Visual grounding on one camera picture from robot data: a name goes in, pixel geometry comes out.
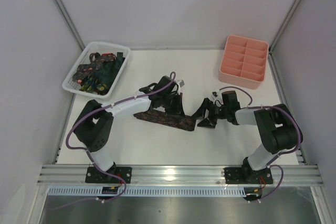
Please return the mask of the dark brown floral tie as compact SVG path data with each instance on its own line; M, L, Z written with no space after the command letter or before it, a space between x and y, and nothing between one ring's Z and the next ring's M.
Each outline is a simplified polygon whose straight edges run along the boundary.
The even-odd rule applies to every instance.
M133 115L136 119L173 127L184 131L194 131L196 120L190 116L170 115L158 110L148 110Z

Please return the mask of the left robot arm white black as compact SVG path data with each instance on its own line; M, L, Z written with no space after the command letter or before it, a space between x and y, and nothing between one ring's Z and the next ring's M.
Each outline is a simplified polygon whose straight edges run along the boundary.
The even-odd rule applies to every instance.
M87 102L72 129L66 145L71 150L83 149L96 169L102 173L114 173L115 162L106 149L115 119L147 112L162 107L164 115L184 117L181 87L183 80L175 80L176 73L163 76L158 83L140 88L132 97L108 105L96 100Z

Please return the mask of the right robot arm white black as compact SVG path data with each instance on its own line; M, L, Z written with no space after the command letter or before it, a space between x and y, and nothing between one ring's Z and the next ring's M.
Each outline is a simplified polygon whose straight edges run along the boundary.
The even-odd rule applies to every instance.
M218 120L233 125L254 125L258 128L261 144L241 167L224 170L228 184L272 183L271 164L280 156L295 152L303 141L303 134L285 104L247 106L242 108L235 91L213 92L205 98L192 115L199 127L213 129Z

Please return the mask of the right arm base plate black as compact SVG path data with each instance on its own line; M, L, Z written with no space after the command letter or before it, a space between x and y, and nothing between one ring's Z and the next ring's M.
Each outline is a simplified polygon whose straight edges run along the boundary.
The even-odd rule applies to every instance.
M248 170L243 167L227 167L224 169L225 182L227 184L273 184L271 170Z

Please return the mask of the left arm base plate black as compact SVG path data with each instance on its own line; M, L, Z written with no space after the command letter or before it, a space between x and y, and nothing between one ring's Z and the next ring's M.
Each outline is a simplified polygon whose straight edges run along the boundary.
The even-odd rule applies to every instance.
M131 167L121 167L121 166L112 166L108 173L114 174L115 176L121 177L127 184L131 182L132 177L132 168ZM121 181L117 178L108 176L100 171L98 171L95 167L91 166L87 169L87 174L85 178L85 182L88 184L118 184Z

